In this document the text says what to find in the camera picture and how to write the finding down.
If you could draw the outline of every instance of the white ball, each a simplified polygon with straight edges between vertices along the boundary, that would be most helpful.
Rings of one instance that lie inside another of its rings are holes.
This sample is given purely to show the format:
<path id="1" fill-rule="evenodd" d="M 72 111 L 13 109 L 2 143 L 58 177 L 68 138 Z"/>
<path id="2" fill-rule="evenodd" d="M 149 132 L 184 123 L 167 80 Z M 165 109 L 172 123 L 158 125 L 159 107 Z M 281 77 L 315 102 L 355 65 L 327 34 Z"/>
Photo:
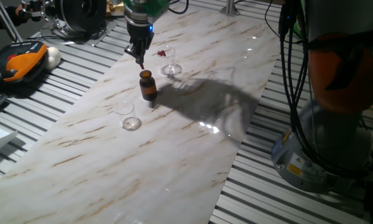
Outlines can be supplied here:
<path id="1" fill-rule="evenodd" d="M 49 47 L 47 49 L 48 62 L 45 66 L 46 69 L 51 70 L 55 68 L 61 62 L 61 52 L 55 47 Z"/>

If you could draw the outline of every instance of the aluminum slat floor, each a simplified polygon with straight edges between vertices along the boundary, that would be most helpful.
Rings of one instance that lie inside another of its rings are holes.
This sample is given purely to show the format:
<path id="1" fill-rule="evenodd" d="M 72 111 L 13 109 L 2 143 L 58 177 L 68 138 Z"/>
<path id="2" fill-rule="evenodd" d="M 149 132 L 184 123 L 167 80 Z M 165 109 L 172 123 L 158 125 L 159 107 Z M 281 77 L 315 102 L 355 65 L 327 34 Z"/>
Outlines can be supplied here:
<path id="1" fill-rule="evenodd" d="M 190 4 L 219 11 L 226 0 L 190 0 Z M 184 5 L 180 2 L 172 7 L 182 9 Z M 264 21 L 268 4 L 251 1 L 236 7 L 240 16 Z M 280 6 L 272 6 L 267 16 L 274 30 L 277 30 L 279 13 Z M 0 149 L 0 178 L 123 55 L 129 40 L 126 22 L 124 19 L 114 21 L 117 27 L 96 47 L 56 45 L 63 55 L 61 64 L 14 90 L 20 97 L 9 98 L 7 106 L 3 106 L 0 128 L 18 130 L 17 138 L 21 141 L 15 139 Z M 292 78 L 296 82 L 302 63 L 301 46 L 293 46 L 292 63 Z M 303 106 L 309 97 L 306 84 L 299 105 Z M 270 151 L 275 140 L 288 129 L 288 115 L 278 60 L 210 222 L 369 223 L 366 220 L 370 214 L 363 209 L 364 189 L 353 186 L 344 196 L 335 192 L 312 194 L 292 187 L 279 177 L 270 160 Z M 372 127 L 373 110 L 365 111 L 364 119 Z"/>

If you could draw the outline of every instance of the white marble tabletop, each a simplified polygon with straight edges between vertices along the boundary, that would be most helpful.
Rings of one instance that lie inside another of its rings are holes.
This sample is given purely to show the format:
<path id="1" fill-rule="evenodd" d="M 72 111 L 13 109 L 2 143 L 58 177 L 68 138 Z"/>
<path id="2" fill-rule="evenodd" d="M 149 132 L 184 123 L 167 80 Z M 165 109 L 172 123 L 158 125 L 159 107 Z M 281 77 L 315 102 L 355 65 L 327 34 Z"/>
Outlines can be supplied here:
<path id="1" fill-rule="evenodd" d="M 191 7 L 166 13 L 145 55 L 160 94 L 141 97 L 124 55 L 0 180 L 0 223 L 207 223 L 279 54 L 264 21 Z M 176 49 L 182 73 L 159 72 Z M 114 108 L 135 104 L 142 126 Z"/>

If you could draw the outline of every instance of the metal pole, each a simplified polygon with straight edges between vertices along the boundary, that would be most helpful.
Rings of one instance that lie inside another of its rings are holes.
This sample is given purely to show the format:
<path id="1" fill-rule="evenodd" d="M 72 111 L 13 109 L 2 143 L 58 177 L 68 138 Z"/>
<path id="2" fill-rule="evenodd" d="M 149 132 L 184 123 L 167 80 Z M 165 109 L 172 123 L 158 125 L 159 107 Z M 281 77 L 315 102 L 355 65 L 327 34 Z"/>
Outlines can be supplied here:
<path id="1" fill-rule="evenodd" d="M 223 7 L 219 12 L 227 16 L 240 15 L 240 12 L 235 8 L 235 0 L 227 0 L 226 6 Z"/>
<path id="2" fill-rule="evenodd" d="M 3 23 L 6 31 L 14 43 L 22 42 L 22 37 L 19 35 L 18 30 L 12 23 L 11 18 L 8 16 L 6 8 L 3 6 L 0 0 L 0 20 Z"/>

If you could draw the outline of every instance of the robotic arm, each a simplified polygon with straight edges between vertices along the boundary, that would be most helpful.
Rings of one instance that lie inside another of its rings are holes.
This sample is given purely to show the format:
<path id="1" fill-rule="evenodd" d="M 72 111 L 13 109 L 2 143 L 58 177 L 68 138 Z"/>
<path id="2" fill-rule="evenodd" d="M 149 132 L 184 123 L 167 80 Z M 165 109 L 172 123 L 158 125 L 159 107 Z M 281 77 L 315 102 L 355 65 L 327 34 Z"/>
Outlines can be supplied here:
<path id="1" fill-rule="evenodd" d="M 124 51 L 144 69 L 144 55 L 154 38 L 153 23 L 167 12 L 168 0 L 124 0 L 130 45 Z"/>

